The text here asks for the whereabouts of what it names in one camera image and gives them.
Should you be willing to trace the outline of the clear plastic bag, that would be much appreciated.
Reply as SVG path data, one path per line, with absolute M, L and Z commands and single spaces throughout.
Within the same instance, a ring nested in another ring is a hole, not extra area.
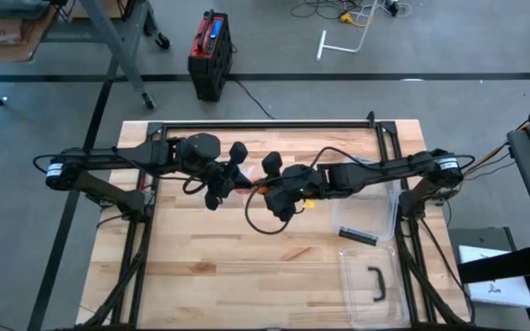
M 263 170 L 257 165 L 242 165 L 239 167 L 240 172 L 251 182 L 259 181 L 266 177 Z M 232 193 L 233 204 L 236 207 L 245 205 L 251 190 L 249 188 L 237 188 Z

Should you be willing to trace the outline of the wooden workbench with casters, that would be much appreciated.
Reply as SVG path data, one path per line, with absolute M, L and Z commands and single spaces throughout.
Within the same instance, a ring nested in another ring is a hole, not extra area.
M 112 54 L 115 67 L 120 67 L 132 84 L 134 91 L 141 95 L 145 106 L 154 109 L 156 103 L 147 92 L 142 74 L 135 64 L 139 41 L 142 36 L 152 38 L 162 50 L 170 48 L 170 40 L 163 35 L 156 23 L 150 0 L 111 0 L 119 8 L 119 18 L 111 18 L 105 9 L 105 0 L 44 0 L 54 9 L 60 10 L 62 19 L 70 19 L 75 6 L 81 6 L 88 16 L 90 28 L 74 25 L 66 28 L 64 37 L 58 42 L 104 43 Z

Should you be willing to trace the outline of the white L-shaped bar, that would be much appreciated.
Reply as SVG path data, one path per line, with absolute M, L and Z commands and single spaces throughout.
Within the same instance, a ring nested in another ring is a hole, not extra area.
M 363 27 L 362 27 L 363 31 L 361 32 L 361 37 L 359 39 L 358 44 L 354 48 L 344 48 L 344 47 L 335 46 L 335 45 L 326 43 L 327 32 L 323 29 L 320 35 L 319 44 L 317 46 L 316 60 L 320 61 L 322 59 L 324 51 L 340 51 L 340 52 L 352 53 L 352 54 L 358 53 L 362 49 L 363 43 L 371 28 L 371 25 L 373 24 L 374 14 L 375 14 L 375 10 L 377 6 L 378 6 L 378 0 L 374 0 L 370 5 L 363 5 L 362 9 L 358 12 L 358 16 L 360 17 L 363 15 L 363 12 L 365 11 L 365 9 L 369 8 L 369 13 L 366 16 L 367 20 L 363 24 Z

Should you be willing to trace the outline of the dark grey floor box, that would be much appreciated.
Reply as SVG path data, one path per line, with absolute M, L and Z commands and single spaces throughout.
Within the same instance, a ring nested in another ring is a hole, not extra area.
M 516 250 L 516 245 L 509 227 L 455 228 L 450 229 L 448 234 L 457 263 L 461 262 L 459 254 L 459 246 L 461 245 L 496 249 L 506 252 Z

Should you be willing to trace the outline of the clear plastic bin lid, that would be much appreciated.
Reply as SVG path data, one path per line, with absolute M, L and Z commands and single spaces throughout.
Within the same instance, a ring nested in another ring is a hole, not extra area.
M 359 330 L 409 325 L 397 254 L 389 246 L 361 245 L 339 252 L 343 299 L 351 326 Z

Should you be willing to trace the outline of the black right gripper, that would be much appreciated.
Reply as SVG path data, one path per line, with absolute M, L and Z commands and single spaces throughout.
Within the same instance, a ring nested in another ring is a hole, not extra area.
M 264 193 L 267 208 L 282 222 L 289 222 L 296 214 L 296 195 L 287 188 L 291 184 L 290 178 L 300 175 L 300 166 L 292 165 L 280 172 L 282 166 L 281 155 L 270 152 L 262 161 L 262 168 L 266 174 Z

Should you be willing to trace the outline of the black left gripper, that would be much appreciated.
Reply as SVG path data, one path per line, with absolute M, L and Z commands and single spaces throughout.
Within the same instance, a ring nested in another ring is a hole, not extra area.
M 207 184 L 208 190 L 204 196 L 206 207 L 215 211 L 234 189 L 250 189 L 252 182 L 239 170 L 248 156 L 248 150 L 242 142 L 233 143 L 229 150 L 230 159 L 222 170 L 214 170 Z

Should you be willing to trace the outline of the clear plastic storage bin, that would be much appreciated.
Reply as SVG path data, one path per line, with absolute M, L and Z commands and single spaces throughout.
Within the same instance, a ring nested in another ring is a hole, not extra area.
M 343 238 L 366 245 L 389 241 L 395 232 L 398 180 L 372 184 L 345 199 L 332 201 L 333 230 Z

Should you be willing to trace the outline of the white paper sheet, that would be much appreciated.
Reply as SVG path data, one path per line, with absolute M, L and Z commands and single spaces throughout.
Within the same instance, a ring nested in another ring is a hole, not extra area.
M 458 248 L 462 263 L 507 254 L 507 251 L 461 245 Z M 524 277 L 466 283 L 473 302 L 530 308 L 530 291 Z

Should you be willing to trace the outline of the red black battery box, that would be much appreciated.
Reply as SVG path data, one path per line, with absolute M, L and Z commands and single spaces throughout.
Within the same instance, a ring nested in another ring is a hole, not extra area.
M 188 57 L 188 71 L 197 98 L 217 102 L 223 92 L 233 59 L 233 44 L 226 13 L 203 13 Z

